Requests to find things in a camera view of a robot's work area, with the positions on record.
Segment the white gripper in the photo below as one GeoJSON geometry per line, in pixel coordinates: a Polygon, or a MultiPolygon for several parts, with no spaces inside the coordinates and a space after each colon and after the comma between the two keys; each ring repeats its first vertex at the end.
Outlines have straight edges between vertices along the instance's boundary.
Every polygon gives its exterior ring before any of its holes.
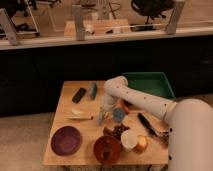
{"type": "MultiPolygon", "coordinates": [[[[101,107],[104,111],[112,111],[114,107],[116,106],[117,99],[111,95],[105,94],[102,98],[102,104],[101,107]]],[[[104,121],[104,115],[105,119],[109,117],[109,112],[104,113],[104,111],[101,111],[97,117],[97,123],[101,125],[104,121]]]]}

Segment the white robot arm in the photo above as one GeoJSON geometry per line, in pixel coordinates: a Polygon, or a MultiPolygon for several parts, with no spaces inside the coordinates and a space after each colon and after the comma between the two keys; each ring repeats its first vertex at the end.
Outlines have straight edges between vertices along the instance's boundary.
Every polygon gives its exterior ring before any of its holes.
{"type": "Polygon", "coordinates": [[[168,171],[213,171],[213,108],[199,99],[179,102],[128,87],[124,76],[104,83],[101,114],[118,99],[144,109],[169,125],[168,171]]]}

